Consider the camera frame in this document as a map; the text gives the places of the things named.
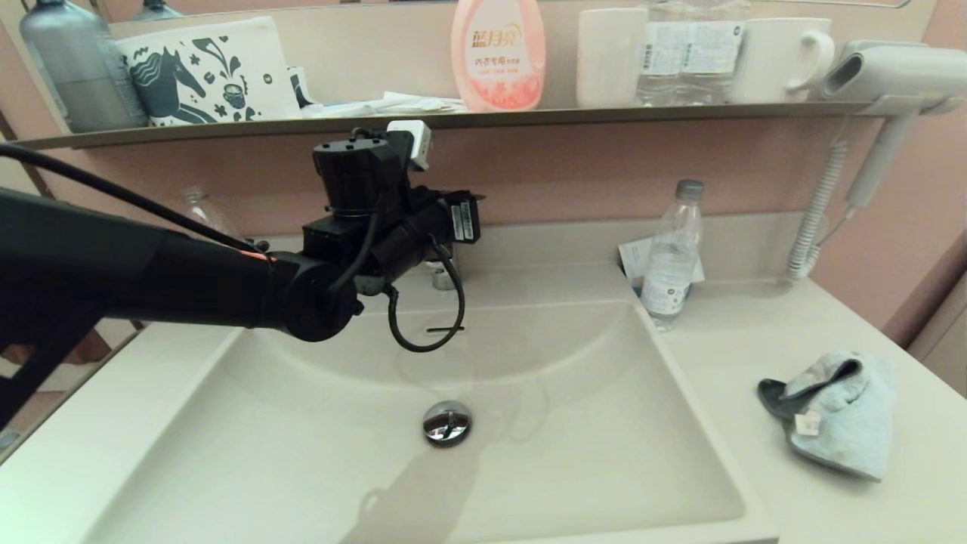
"horse illustration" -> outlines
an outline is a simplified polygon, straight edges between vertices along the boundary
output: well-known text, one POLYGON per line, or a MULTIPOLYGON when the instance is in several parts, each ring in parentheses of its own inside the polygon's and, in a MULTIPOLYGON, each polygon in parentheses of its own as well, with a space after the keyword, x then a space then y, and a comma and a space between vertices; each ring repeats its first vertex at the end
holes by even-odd
POLYGON ((205 89, 181 61, 181 53, 164 48, 163 53, 152 53, 131 68, 134 88, 148 115, 154 118, 172 116, 193 125, 217 123, 214 117, 197 107, 188 106, 178 95, 178 83, 188 86, 200 98, 205 89))

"black cable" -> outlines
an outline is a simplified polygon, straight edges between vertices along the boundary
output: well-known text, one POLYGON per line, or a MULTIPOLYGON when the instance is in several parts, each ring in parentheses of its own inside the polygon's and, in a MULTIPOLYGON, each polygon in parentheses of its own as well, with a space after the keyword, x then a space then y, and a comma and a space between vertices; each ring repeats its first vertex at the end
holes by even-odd
MULTIPOLYGON (((382 201, 383 197, 380 196, 376 199, 375 209, 379 209, 379 203, 382 201)), ((373 211, 369 216, 369 225, 366 228, 366 236, 363 238, 363 246, 360 247, 360 251, 356 254, 356 258, 349 264, 349 268, 342 271, 339 277, 329 285, 326 289, 326 294, 332 296, 336 294, 342 286, 346 285, 346 282, 351 280, 357 272, 360 271, 360 267, 366 262, 366 257, 369 256, 369 250, 372 249, 372 240, 376 237, 376 230, 379 228, 379 212, 373 211)))
POLYGON ((467 299, 463 294, 463 282, 460 281, 460 277, 456 273, 454 264, 450 260, 450 253, 447 252, 447 250, 436 241, 436 238, 432 234, 429 235, 429 242, 430 245, 433 246, 433 250, 436 252, 436 255, 440 257, 440 262, 442 262, 443 267, 447 269, 447 274, 450 275, 450 279, 454 281, 454 287, 456 287, 456 321, 454 321, 454 326, 450 328, 447 336, 444 336, 439 340, 439 342, 430 344, 429 346, 417 346, 416 344, 410 343, 410 341, 403 338, 403 334, 399 332, 399 324, 396 322, 396 303, 399 301, 399 291, 397 291, 396 287, 393 286, 386 286, 386 289, 383 291, 387 296, 390 297, 390 332, 393 334, 393 338, 396 339, 396 343, 402 346, 404 349, 408 349, 415 353, 427 353, 429 351, 442 348, 444 344, 449 342, 450 339, 453 338, 457 332, 459 332, 461 325, 463 324, 463 314, 467 308, 467 299))
POLYGON ((244 252, 258 252, 254 246, 242 240, 232 238, 231 236, 218 232, 211 227, 202 225, 201 223, 193 221, 172 210, 171 208, 162 206, 161 204, 145 198, 138 193, 129 191, 119 185, 115 185, 97 174, 93 174, 87 170, 78 168, 77 166, 70 165, 64 161, 54 159, 49 155, 38 153, 34 150, 20 147, 19 145, 14 145, 11 143, 0 143, 0 157, 9 157, 16 161, 33 165, 38 168, 43 168, 44 170, 49 170, 55 174, 60 174, 72 181, 80 183, 81 185, 85 185, 106 195, 114 196, 115 198, 123 200, 132 206, 141 208, 150 214, 169 221, 178 227, 190 230, 195 234, 200 234, 206 238, 209 238, 210 240, 214 240, 230 248, 244 252))

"white sink basin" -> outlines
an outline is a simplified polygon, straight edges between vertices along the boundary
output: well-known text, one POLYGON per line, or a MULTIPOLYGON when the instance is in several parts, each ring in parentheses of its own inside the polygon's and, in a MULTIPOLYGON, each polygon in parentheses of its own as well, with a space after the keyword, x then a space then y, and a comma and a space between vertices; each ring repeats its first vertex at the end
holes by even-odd
MULTIPOLYGON (((400 316, 424 344, 452 319, 400 316)), ((233 331, 85 542, 775 542, 645 319, 630 296, 471 308, 430 354, 385 314, 322 344, 233 331), (434 449, 448 399, 474 427, 434 449)))

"pink wall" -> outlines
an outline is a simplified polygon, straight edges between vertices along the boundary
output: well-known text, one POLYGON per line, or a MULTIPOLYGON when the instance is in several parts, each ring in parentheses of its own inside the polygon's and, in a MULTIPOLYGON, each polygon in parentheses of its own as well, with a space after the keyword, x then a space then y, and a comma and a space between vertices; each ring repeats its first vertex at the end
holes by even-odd
MULTIPOLYGON (((963 47, 964 5, 941 0, 933 45, 963 47)), ((0 41, 0 70, 19 58, 0 41)), ((51 134, 52 121, 26 112, 35 92, 5 76, 0 108, 21 137, 51 134)), ((489 224, 654 217, 675 180, 707 180, 709 214, 803 209, 821 173, 835 119, 721 120, 442 131, 432 168, 414 181, 489 196, 489 224)), ((851 179, 875 128, 859 121, 844 179, 851 179)), ((249 233, 293 232, 323 213, 325 197, 309 153, 335 135, 273 136, 60 150, 61 158, 176 203, 201 182, 249 233)), ((861 316, 904 343, 967 257, 964 113, 922 120, 877 198, 824 250, 813 276, 861 316)), ((66 200, 131 214, 122 204, 50 177, 66 200)), ((841 213, 836 201, 831 216, 841 213)))

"white mug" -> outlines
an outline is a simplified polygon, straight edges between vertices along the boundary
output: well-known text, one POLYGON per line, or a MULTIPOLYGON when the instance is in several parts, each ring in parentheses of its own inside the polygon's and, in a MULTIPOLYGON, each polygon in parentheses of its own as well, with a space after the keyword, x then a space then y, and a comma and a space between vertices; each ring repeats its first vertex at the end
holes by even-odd
POLYGON ((577 104, 632 107, 648 11, 586 10, 577 26, 577 104))
POLYGON ((732 77, 729 102, 802 102, 833 65, 833 22, 782 17, 746 21, 742 55, 732 77))

